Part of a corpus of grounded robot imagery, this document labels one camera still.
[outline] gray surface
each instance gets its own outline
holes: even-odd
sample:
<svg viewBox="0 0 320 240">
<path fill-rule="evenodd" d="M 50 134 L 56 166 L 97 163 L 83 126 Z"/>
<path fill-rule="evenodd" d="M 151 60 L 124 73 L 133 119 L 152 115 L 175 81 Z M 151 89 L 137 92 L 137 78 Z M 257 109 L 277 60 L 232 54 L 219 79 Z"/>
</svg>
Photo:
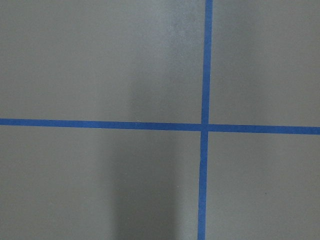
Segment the gray surface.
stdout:
<svg viewBox="0 0 320 240">
<path fill-rule="evenodd" d="M 320 136 L 211 133 L 207 239 L 320 239 Z"/>
<path fill-rule="evenodd" d="M 0 126 L 0 135 L 0 239 L 196 239 L 199 133 Z"/>
<path fill-rule="evenodd" d="M 198 123 L 204 0 L 2 0 L 2 118 Z"/>
<path fill-rule="evenodd" d="M 210 122 L 319 126 L 320 1 L 215 0 Z"/>
</svg>

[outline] blue line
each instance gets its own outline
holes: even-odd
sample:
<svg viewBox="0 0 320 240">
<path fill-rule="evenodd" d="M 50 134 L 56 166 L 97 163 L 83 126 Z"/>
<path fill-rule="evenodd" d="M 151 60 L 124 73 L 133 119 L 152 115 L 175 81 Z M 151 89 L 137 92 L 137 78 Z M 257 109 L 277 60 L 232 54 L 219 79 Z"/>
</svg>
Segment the blue line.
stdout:
<svg viewBox="0 0 320 240">
<path fill-rule="evenodd" d="M 210 104 L 210 73 L 212 45 L 213 0 L 205 1 L 204 16 L 204 46 L 202 73 L 202 106 L 201 106 L 201 139 L 199 168 L 199 198 L 198 198 L 198 240 L 206 239 L 206 208 L 207 208 L 207 163 L 208 163 L 208 124 Z"/>
<path fill-rule="evenodd" d="M 205 1 L 201 123 L 209 123 L 213 0 Z"/>
<path fill-rule="evenodd" d="M 209 132 L 256 133 L 256 134 L 306 134 L 320 135 L 318 126 L 263 126 L 263 125 L 226 125 L 209 124 Z"/>
<path fill-rule="evenodd" d="M 0 118 L 0 125 L 91 128 L 91 129 L 133 129 L 133 130 L 168 130 L 168 131 L 201 131 L 201 124 L 161 123 L 161 122 L 126 122 L 126 121 L 80 121 L 80 120 L 45 120 Z"/>
</svg>

